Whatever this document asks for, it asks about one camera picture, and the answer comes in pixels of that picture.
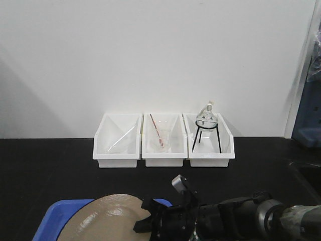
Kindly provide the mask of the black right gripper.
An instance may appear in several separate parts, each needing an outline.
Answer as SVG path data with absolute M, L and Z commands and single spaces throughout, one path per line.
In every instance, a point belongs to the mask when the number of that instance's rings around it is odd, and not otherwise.
M 197 240 L 199 200 L 191 191 L 181 191 L 181 195 L 182 203 L 171 207 L 153 198 L 144 198 L 141 208 L 160 215 L 154 220 L 147 217 L 136 221 L 133 230 L 136 233 L 151 232 L 150 240 Z

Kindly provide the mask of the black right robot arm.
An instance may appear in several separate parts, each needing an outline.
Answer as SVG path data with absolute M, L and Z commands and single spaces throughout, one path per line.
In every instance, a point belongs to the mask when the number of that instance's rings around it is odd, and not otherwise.
M 286 207 L 266 192 L 201 205 L 196 192 L 180 192 L 179 205 L 144 199 L 149 217 L 136 233 L 150 240 L 320 240 L 320 206 Z

